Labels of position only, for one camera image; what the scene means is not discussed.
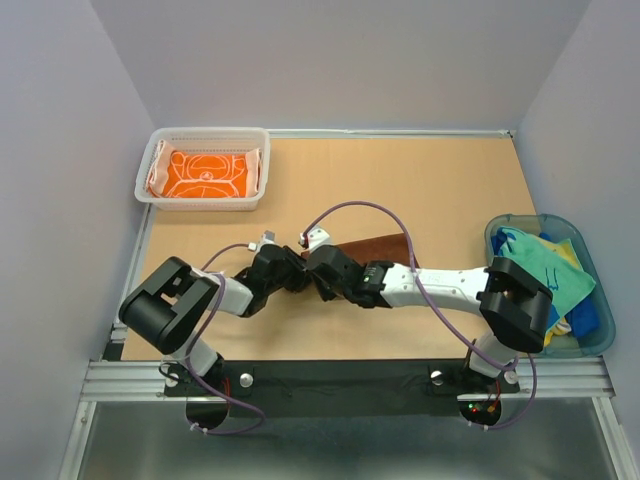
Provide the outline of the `brown towel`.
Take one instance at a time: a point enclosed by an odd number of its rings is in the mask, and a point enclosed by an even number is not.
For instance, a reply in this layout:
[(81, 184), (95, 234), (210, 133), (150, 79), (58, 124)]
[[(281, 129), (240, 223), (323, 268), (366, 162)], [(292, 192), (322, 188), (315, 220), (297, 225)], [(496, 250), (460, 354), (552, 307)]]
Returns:
[(350, 242), (323, 245), (313, 252), (304, 250), (301, 256), (306, 260), (308, 270), (352, 273), (361, 271), (372, 261), (398, 263), (408, 266), (409, 248), (403, 234), (369, 237)]

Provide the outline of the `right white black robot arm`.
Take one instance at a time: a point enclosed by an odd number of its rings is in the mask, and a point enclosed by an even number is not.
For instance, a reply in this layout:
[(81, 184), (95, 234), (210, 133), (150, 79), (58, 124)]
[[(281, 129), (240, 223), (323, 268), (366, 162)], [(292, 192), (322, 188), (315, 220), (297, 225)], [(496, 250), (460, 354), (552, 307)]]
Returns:
[(362, 308), (425, 306), (478, 315), (489, 331), (471, 343), (460, 366), (463, 384), (482, 390), (521, 353), (544, 349), (552, 293), (514, 261), (496, 257), (487, 267), (433, 270), (370, 261), (360, 264), (340, 248), (323, 245), (308, 254), (306, 269), (325, 299), (339, 296)]

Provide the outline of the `teal patterned towel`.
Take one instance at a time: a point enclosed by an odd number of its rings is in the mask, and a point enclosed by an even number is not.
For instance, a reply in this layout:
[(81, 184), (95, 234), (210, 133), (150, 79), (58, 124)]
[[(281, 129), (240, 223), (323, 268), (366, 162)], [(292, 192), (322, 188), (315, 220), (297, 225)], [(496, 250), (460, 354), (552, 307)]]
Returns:
[(553, 320), (564, 317), (596, 286), (590, 274), (548, 248), (540, 237), (501, 226), (497, 229), (496, 240), (499, 256), (513, 260), (551, 292)]

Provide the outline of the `orange Doraemon towel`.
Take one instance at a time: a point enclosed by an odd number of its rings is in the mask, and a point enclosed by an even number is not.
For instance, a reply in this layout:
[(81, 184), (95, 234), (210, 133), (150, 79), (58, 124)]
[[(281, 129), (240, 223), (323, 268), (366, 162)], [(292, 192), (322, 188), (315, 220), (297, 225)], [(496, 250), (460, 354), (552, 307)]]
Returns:
[(250, 198), (258, 193), (262, 151), (189, 154), (161, 140), (145, 181), (155, 198)]

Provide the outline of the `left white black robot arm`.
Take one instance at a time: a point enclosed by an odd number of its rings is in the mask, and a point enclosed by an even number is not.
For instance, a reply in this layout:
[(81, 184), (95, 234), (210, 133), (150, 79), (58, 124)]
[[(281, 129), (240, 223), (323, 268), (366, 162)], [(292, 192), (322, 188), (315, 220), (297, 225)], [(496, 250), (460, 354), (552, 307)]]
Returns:
[(251, 317), (271, 294), (304, 290), (311, 282), (305, 266), (300, 254), (276, 244), (258, 247), (252, 263), (233, 276), (172, 256), (124, 299), (118, 319), (169, 359), (160, 367), (167, 395), (200, 396), (217, 389), (229, 395), (236, 389), (246, 400), (254, 390), (254, 369), (244, 374), (226, 369), (222, 355), (197, 337), (201, 318), (214, 308)]

